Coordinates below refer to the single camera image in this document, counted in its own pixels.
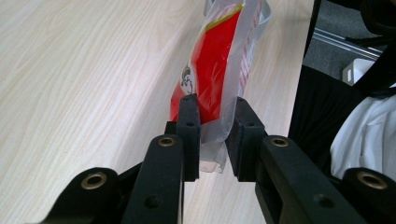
wooden table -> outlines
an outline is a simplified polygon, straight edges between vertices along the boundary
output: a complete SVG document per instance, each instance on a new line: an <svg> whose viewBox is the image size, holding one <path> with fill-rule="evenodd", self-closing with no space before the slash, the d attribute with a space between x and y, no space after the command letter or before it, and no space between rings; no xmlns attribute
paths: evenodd
<svg viewBox="0 0 396 224"><path fill-rule="evenodd" d="M245 98L287 135L313 0L270 0ZM121 173L162 134L205 1L0 1L0 223L35 223L92 167ZM263 223L254 184L201 173L185 223Z"/></svg>

transparent plastic wrapper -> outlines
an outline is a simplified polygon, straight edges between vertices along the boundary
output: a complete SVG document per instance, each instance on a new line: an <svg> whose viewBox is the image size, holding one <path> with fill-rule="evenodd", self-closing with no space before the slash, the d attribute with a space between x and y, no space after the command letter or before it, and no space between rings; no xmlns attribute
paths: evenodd
<svg viewBox="0 0 396 224"><path fill-rule="evenodd" d="M222 172L224 168L224 140L233 125L236 99L243 95L256 41L269 16L264 0L206 2L204 24L175 87L170 110L170 119L176 121L181 97L197 93L201 171Z"/></svg>

black chair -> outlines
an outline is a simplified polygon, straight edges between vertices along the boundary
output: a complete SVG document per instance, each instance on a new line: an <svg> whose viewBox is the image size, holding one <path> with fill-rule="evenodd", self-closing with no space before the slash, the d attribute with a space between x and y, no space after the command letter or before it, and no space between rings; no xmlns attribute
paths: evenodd
<svg viewBox="0 0 396 224"><path fill-rule="evenodd" d="M374 65L354 85L369 95L377 95L378 91L394 92L389 86L396 82L396 6L389 0L329 0L343 7L361 12L367 30L379 37L364 39L346 38L346 41L363 47L386 45L385 50ZM315 0L310 28L308 31L305 53L314 33L321 0Z"/></svg>

